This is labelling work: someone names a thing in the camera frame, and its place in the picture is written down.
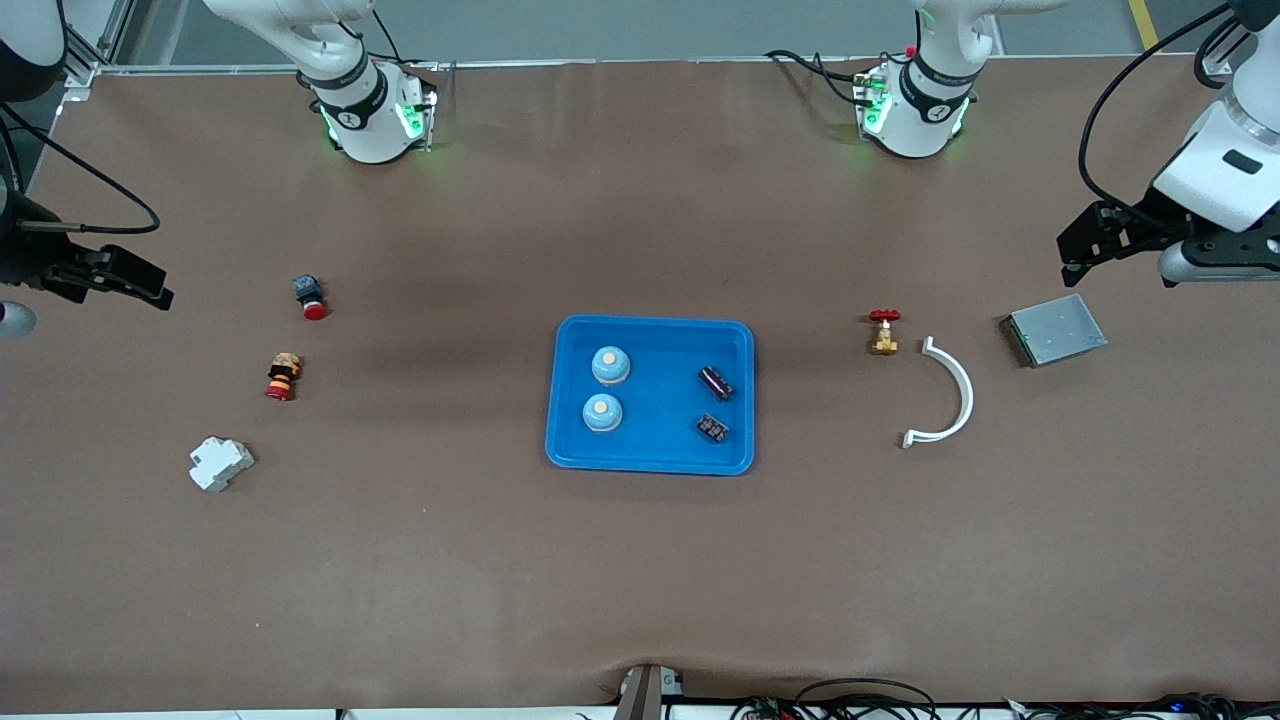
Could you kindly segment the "blue plastic tray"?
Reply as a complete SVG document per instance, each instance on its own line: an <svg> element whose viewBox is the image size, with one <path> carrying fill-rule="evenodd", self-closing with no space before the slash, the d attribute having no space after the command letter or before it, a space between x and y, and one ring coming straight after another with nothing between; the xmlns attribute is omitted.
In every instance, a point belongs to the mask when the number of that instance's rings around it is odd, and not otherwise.
<svg viewBox="0 0 1280 720"><path fill-rule="evenodd" d="M630 377L603 386L590 370L600 347L617 346L631 360ZM698 379L714 366L735 388L721 404ZM621 425L589 430L581 416L596 393L617 397ZM730 434L717 445L700 436L701 414L723 421ZM756 345L736 320L579 314L557 331L544 450L557 466L600 471L645 471L739 477L756 455Z"/></svg>

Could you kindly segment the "grey metal box module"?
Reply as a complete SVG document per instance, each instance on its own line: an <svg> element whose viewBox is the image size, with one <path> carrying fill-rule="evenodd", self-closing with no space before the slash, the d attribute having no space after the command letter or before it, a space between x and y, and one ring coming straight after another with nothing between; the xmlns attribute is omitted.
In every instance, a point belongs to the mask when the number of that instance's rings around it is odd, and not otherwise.
<svg viewBox="0 0 1280 720"><path fill-rule="evenodd" d="M1108 343L1079 293L1010 313L1000 327L1020 364L1028 368L1061 363Z"/></svg>

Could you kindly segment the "red button orange black body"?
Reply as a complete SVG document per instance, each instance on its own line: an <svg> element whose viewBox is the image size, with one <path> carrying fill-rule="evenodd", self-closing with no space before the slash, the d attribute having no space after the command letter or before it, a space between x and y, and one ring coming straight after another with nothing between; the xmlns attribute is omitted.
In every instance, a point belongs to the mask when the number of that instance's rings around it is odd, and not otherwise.
<svg viewBox="0 0 1280 720"><path fill-rule="evenodd" d="M301 374L301 357L291 352L276 354L268 370L268 386L264 395L276 401L291 401L294 397L294 383Z"/></svg>

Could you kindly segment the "white circuit breaker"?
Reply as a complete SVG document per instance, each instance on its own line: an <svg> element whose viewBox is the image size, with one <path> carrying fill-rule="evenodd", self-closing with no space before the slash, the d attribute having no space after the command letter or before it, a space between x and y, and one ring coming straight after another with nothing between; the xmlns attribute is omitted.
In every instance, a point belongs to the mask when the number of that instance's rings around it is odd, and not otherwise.
<svg viewBox="0 0 1280 720"><path fill-rule="evenodd" d="M210 436L189 452L191 480L202 491L223 492L243 470L256 464L250 448L237 439Z"/></svg>

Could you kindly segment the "table cover mat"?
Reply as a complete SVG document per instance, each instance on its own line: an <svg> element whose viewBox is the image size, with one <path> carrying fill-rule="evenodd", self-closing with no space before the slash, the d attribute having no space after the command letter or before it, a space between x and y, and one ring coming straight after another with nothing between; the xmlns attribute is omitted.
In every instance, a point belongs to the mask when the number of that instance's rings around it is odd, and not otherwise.
<svg viewBox="0 0 1280 720"><path fill-rule="evenodd" d="M1117 68L996 61L927 161L767 61L457 70L385 167L292 76L99 79L54 136L157 209L124 245L175 301L8 292L38 324L0 341L0 714L594 705L637 664L1280 700L1280 283L1167 290L1143 254L1080 283L1107 346L1027 369L1000 328L1065 293ZM579 314L748 325L751 468L550 461ZM927 336L975 407L901 448L957 414ZM256 457L220 493L210 436Z"/></svg>

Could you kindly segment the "white curved plastic bracket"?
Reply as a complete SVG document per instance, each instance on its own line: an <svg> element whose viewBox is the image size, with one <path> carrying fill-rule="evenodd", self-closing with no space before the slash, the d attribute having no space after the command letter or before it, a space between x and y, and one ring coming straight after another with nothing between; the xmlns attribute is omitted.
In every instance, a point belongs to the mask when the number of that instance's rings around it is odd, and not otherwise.
<svg viewBox="0 0 1280 720"><path fill-rule="evenodd" d="M952 423L942 430L906 429L902 433L901 448L937 443L955 436L970 421L975 407L975 389L969 372L952 354L941 348L933 336L927 336L923 340L922 355L937 361L954 378L957 387L957 414Z"/></svg>

